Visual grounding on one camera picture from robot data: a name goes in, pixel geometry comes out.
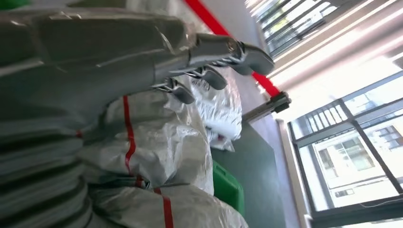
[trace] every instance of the white plastic wrap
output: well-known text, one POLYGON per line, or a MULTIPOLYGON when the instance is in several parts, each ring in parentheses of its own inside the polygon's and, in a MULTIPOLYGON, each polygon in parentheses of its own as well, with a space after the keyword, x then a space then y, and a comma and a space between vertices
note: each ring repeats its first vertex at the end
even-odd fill
POLYGON ((122 174, 140 176, 151 187, 189 183, 214 193, 211 152, 194 104, 160 91, 129 95, 109 105, 97 128, 103 140, 79 153, 88 164, 89 182, 105 183, 122 174))
POLYGON ((224 89, 215 90, 205 81, 193 78, 191 91, 206 127, 230 140, 236 140, 242 130, 242 106, 234 78, 239 75, 229 67, 215 69, 228 82, 224 89))
POLYGON ((185 22, 190 31, 211 33, 183 0, 127 0, 126 8, 135 12, 174 16, 185 22))
POLYGON ((91 190, 90 196, 96 208, 126 228, 248 228, 234 208, 193 186, 154 192, 125 187, 91 190))
POLYGON ((221 151, 235 152, 234 146, 232 142, 227 137, 219 135, 218 133, 212 132, 209 129, 206 129, 207 139, 209 140, 209 144, 211 148, 218 149, 221 151))
MULTIPOLYGON (((142 13, 175 16, 192 32, 211 33, 183 0, 128 0, 126 8, 142 13)), ((228 82, 225 89, 218 91, 202 80, 192 79, 192 92, 205 126, 229 140, 236 140, 242 130, 242 107, 233 77, 240 75, 230 67, 216 69, 228 82)))

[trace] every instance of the gray plastic sheet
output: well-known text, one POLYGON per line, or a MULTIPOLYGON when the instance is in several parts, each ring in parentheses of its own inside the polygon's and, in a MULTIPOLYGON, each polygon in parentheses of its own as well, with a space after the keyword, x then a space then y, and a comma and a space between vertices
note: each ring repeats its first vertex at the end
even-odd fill
MULTIPOLYGON (((183 0, 128 0, 126 8, 141 13, 175 16, 186 24, 192 34, 211 33, 183 0)), ((205 81, 199 79, 192 79, 191 89, 205 126, 229 140, 236 140, 242 130, 242 107, 234 77, 240 75, 230 67, 216 69, 228 82, 225 89, 212 89, 205 81)))
MULTIPOLYGON (((187 76, 181 80, 189 84, 187 76)), ((112 102, 83 135, 88 143, 79 157, 90 183, 128 175, 140 176, 142 187, 188 183, 214 193, 211 151, 194 104, 160 91, 129 95, 112 102)))
POLYGON ((248 228, 234 208, 190 185, 154 192, 133 187, 93 189, 90 196, 95 208, 127 228, 170 227, 167 217, 175 228, 248 228))
POLYGON ((124 9, 16 10, 2 13, 0 26, 0 76, 42 65, 89 70, 141 53, 177 53, 192 47, 196 37, 175 17, 124 9))

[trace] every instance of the green container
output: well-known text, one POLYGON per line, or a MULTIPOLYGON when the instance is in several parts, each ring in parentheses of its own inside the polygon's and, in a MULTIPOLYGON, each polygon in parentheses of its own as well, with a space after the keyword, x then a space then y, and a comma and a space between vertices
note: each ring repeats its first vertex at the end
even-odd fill
POLYGON ((245 214, 243 188, 228 171, 213 161, 214 196, 245 214))
POLYGON ((27 5, 29 0, 0 0, 0 10, 11 10, 27 5))

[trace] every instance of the glass pane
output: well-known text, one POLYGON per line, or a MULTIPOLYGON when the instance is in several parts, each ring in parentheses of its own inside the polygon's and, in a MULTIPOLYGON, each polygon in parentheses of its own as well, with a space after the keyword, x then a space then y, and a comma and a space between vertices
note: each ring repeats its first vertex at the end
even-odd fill
POLYGON ((316 210, 398 195, 355 130, 300 148, 300 155, 316 210))
POLYGON ((403 97, 403 77, 383 84, 365 94, 346 101, 352 114, 358 114, 403 97))
POLYGON ((403 186, 403 116, 364 130, 392 174, 403 186))
POLYGON ((392 218, 376 222, 366 222, 343 226, 343 228, 401 228, 403 227, 403 218, 392 218))

